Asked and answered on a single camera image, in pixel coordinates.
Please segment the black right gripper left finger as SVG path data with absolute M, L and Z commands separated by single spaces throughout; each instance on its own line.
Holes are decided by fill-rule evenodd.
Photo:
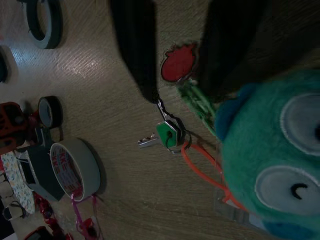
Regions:
M 120 55 L 142 96 L 157 104 L 156 6 L 152 0 L 112 0 Z

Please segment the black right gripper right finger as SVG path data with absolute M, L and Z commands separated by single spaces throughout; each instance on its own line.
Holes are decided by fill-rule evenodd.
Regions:
M 212 0 L 199 47 L 199 88 L 214 103 L 228 75 L 248 52 L 269 6 L 267 0 Z

